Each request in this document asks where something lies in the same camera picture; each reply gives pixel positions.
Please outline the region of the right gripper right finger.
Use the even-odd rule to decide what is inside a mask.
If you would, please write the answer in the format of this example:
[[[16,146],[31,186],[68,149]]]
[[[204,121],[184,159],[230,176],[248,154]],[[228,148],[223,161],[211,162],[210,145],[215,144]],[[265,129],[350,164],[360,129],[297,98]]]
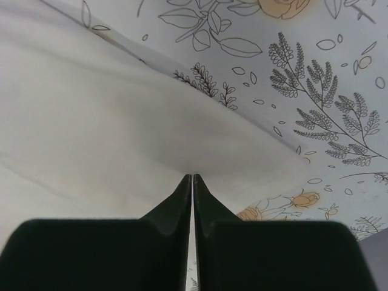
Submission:
[[[199,290],[375,290],[348,228],[324,221],[243,221],[193,177]]]

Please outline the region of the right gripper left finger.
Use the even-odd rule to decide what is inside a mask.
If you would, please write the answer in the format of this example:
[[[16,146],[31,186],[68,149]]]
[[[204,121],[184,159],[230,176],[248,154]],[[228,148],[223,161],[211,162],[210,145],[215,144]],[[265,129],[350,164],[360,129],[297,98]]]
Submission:
[[[1,253],[2,290],[184,290],[192,177],[138,219],[31,219]]]

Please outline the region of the white t shirt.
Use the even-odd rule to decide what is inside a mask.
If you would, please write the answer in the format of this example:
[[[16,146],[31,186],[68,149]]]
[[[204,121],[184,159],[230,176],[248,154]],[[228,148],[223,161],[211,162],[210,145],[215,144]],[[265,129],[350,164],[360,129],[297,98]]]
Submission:
[[[234,212],[306,164],[39,1],[1,2],[1,241],[33,218],[134,218],[200,174]]]

